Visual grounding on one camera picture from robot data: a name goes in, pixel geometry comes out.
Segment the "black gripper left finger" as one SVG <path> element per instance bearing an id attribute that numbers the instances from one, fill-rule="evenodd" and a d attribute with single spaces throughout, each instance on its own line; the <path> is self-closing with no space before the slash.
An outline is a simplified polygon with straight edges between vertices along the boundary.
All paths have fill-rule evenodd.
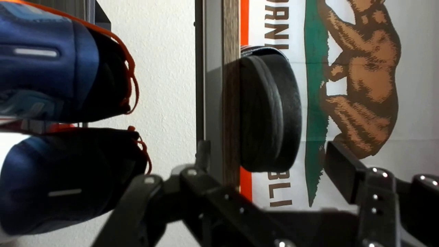
<path id="1" fill-rule="evenodd" d="M 210 142 L 200 140 L 196 147 L 195 154 L 195 166 L 203 172 L 207 172 L 210 168 Z"/>

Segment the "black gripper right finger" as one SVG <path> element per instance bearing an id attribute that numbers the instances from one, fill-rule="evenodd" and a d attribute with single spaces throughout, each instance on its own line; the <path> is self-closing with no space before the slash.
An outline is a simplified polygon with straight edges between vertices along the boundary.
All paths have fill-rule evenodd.
<path id="1" fill-rule="evenodd" d="M 329 142 L 324 171 L 349 205 L 362 205 L 377 176 L 343 143 Z"/>

